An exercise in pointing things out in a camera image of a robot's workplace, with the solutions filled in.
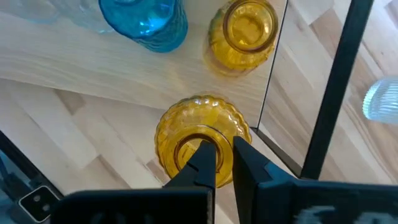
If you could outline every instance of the black metal frame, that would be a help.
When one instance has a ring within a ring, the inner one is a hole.
[[[373,0],[351,0],[303,167],[262,133],[259,125],[253,129],[297,177],[317,180],[320,176],[372,5]]]
[[[0,131],[0,151],[2,151],[30,179],[33,186],[47,185],[58,197],[63,194],[49,181],[41,171],[18,149],[7,136]]]

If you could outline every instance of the wooden table top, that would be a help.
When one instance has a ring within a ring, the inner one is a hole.
[[[157,54],[117,34],[97,34],[65,17],[35,24],[0,12],[0,78],[33,83],[153,108],[212,92],[226,96],[250,126],[261,114],[273,55],[249,75],[222,77],[203,61],[210,20],[227,0],[186,0],[187,38]],[[281,21],[285,0],[272,0]]]

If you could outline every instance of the glass jar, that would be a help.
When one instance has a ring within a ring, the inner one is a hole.
[[[52,23],[59,15],[47,0],[2,0],[0,11],[38,23]]]
[[[170,52],[185,39],[182,0],[99,0],[108,23],[153,52]]]
[[[373,84],[362,109],[367,119],[398,124],[398,77],[386,77]]]
[[[217,73],[245,75],[268,59],[277,31],[277,15],[267,1],[230,1],[210,22],[205,61]]]
[[[216,145],[216,186],[232,181],[233,137],[251,142],[243,115],[226,100],[193,96],[171,106],[157,125],[155,148],[160,164],[173,178],[198,149],[201,141]]]

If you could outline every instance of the yellow glass vase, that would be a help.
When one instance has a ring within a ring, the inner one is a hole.
[[[245,75],[268,59],[277,31],[277,14],[267,1],[230,1],[210,22],[205,61],[217,73]]]
[[[216,145],[216,186],[232,181],[233,137],[251,143],[243,115],[226,100],[193,96],[171,106],[156,128],[155,148],[160,164],[175,177],[198,149],[201,141]]]

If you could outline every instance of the blue glass jar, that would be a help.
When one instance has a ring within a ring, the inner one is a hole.
[[[188,22],[182,0],[99,0],[115,31],[154,52],[170,52],[184,40]]]

